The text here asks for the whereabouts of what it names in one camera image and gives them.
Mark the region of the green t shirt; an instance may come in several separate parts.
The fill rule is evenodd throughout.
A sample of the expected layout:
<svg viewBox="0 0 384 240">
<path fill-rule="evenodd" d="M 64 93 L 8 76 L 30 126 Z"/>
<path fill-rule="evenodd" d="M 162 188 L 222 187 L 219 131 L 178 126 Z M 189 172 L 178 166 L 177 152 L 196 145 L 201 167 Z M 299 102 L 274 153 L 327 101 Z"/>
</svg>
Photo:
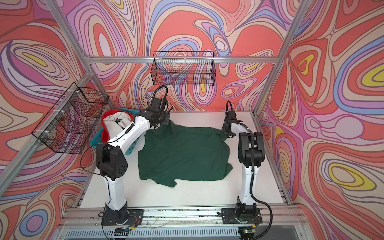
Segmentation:
<svg viewBox="0 0 384 240">
<path fill-rule="evenodd" d="M 170 122 L 148 130 L 138 153 L 141 180 L 174 188 L 177 180 L 220 181 L 233 169 L 227 135 L 210 127 L 185 127 Z"/>
</svg>

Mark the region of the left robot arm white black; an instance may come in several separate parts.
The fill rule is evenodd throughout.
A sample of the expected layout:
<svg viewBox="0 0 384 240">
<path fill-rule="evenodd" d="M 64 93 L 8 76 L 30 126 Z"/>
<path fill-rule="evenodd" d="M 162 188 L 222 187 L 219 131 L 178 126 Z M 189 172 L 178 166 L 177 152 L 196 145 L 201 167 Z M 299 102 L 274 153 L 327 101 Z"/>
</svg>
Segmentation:
<svg viewBox="0 0 384 240">
<path fill-rule="evenodd" d="M 168 87 L 159 86 L 153 95 L 148 108 L 134 115 L 133 121 L 106 143 L 97 145 L 97 168 L 105 178 L 109 200 L 104 207 L 102 226 L 128 225 L 133 220 L 133 226 L 141 223 L 139 214 L 130 213 L 124 196 L 123 176 L 128 169 L 125 153 L 129 147 L 151 128 L 167 125 L 170 112 L 167 100 Z"/>
</svg>

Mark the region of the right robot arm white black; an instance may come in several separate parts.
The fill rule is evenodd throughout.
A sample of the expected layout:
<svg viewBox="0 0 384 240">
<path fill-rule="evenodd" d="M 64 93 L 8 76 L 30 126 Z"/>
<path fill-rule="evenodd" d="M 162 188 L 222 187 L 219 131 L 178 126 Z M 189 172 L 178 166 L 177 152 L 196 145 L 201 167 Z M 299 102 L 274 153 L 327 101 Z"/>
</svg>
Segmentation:
<svg viewBox="0 0 384 240">
<path fill-rule="evenodd" d="M 231 101 L 226 103 L 225 119 L 222 126 L 229 138 L 238 138 L 238 160 L 242 165 L 242 181 L 240 194 L 233 208 L 223 208 L 218 215 L 224 224 L 251 224 L 253 228 L 263 222 L 258 204 L 265 205 L 273 220 L 271 206 L 254 195 L 258 172 L 265 161 L 264 137 L 260 132 L 252 131 L 243 121 L 237 118 Z"/>
</svg>

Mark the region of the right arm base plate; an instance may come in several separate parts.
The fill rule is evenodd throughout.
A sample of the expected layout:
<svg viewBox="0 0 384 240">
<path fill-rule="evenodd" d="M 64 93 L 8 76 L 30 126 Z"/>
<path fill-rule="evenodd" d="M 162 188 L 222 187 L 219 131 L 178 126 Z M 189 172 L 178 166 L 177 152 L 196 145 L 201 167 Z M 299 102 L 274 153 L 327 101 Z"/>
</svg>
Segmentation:
<svg viewBox="0 0 384 240">
<path fill-rule="evenodd" d="M 235 208 L 222 208 L 217 215 L 222 218 L 225 225 L 234 224 L 255 224 L 263 223 L 259 208 L 255 210 L 237 211 Z"/>
</svg>

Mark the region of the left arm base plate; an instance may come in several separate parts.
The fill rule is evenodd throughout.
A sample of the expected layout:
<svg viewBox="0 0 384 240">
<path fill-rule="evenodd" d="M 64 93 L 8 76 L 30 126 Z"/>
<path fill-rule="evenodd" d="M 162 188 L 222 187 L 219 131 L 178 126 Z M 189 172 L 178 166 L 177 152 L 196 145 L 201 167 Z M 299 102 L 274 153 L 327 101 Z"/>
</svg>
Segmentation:
<svg viewBox="0 0 384 240">
<path fill-rule="evenodd" d="M 107 208 L 103 212 L 102 226 L 131 226 L 137 227 L 142 224 L 143 209 L 122 209 L 114 211 Z"/>
</svg>

